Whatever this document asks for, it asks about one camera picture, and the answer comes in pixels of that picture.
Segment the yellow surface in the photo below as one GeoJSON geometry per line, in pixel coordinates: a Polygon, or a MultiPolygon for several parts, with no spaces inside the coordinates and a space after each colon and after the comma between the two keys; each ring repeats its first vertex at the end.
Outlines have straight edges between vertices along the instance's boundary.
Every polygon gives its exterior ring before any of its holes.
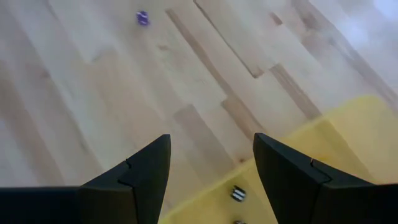
{"type": "MultiPolygon", "coordinates": [[[[374,183],[397,182],[398,119],[379,99],[364,96],[318,118],[282,141],[333,167],[374,183]]],[[[161,223],[277,223],[254,160],[170,212],[161,223]],[[243,203],[229,196],[234,185],[243,203]]]]}

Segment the purple toy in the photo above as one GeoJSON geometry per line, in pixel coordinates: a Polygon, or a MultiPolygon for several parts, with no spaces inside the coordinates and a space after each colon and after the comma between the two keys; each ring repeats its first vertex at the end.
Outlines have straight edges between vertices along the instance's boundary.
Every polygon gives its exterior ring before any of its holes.
{"type": "Polygon", "coordinates": [[[139,11],[137,12],[136,16],[138,24],[141,26],[149,25],[148,13],[146,11],[139,11]]]}

